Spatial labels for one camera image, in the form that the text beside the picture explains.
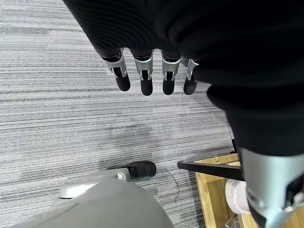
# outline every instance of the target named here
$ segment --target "striped carpet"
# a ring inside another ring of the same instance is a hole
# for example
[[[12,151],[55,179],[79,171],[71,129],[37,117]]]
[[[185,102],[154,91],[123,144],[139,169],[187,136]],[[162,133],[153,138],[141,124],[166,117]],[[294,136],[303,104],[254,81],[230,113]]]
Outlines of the striped carpet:
[[[128,92],[117,88],[63,2],[0,0],[1,228],[49,207],[68,178],[135,160],[156,163],[156,176],[137,184],[175,227],[205,227],[195,176],[176,162],[231,151],[225,115],[207,99],[208,85],[183,93],[184,66],[174,94],[164,95],[159,50],[153,94],[143,96],[124,53]]]

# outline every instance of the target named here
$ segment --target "silver joint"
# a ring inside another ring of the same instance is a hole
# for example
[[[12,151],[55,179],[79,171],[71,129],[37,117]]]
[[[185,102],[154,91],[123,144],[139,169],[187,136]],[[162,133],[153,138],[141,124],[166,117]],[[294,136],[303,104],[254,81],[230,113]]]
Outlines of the silver joint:
[[[192,77],[192,74],[193,74],[193,69],[198,66],[199,64],[194,62],[193,59],[189,59],[189,63],[188,63],[188,68],[187,68],[187,79],[189,81],[191,81],[191,77]]]
[[[141,61],[137,60],[136,58],[134,60],[141,81],[143,81],[143,70],[148,71],[148,80],[150,81],[152,79],[153,72],[153,53],[151,54],[151,57],[148,60]]]
[[[127,67],[125,65],[124,55],[123,52],[120,52],[120,59],[117,62],[108,62],[105,60],[106,65],[108,66],[109,70],[114,74],[115,78],[118,78],[118,76],[114,72],[114,68],[119,67],[120,71],[122,72],[122,76],[127,76]]]
[[[179,69],[180,60],[176,62],[168,62],[164,58],[162,58],[162,74],[163,74],[163,80],[167,81],[167,72],[173,72],[173,76],[171,81],[175,80],[175,76],[177,74],[177,71]]]

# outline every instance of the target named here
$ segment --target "black fingertip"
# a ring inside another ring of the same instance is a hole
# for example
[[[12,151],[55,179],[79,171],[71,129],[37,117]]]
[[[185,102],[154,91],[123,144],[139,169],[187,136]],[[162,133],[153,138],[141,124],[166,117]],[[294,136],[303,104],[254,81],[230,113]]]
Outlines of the black fingertip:
[[[130,79],[128,74],[126,75],[126,77],[117,77],[116,79],[116,83],[118,85],[118,88],[120,88],[120,90],[122,91],[128,91],[130,89]]]
[[[171,95],[174,91],[174,81],[164,80],[162,82],[162,90],[166,95]]]
[[[151,95],[153,92],[152,79],[151,80],[143,80],[141,81],[142,94],[145,96]]]
[[[186,95],[191,95],[194,93],[195,89],[196,89],[196,85],[198,84],[197,80],[185,80],[185,84],[184,84],[184,93]]]

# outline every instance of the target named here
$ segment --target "black sleeve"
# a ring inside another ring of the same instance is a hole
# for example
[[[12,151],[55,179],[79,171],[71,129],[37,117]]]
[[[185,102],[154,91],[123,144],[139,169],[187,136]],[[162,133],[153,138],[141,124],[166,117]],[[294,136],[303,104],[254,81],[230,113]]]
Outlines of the black sleeve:
[[[177,50],[239,146],[304,152],[304,1],[64,0],[96,48]]]

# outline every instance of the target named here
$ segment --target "wire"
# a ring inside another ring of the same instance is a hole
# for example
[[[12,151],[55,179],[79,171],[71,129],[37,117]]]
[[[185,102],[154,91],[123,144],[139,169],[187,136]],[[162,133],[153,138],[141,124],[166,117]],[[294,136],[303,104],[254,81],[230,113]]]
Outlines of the wire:
[[[166,168],[165,168],[165,170],[172,176],[173,180],[174,180],[175,183],[176,183],[176,186],[177,186],[177,189],[178,189],[177,196],[175,197],[175,200],[174,200],[174,202],[176,203],[176,200],[177,200],[177,198],[178,198],[179,195],[180,195],[180,187],[179,187],[177,181],[175,180],[175,178],[173,177],[173,175],[172,175]]]

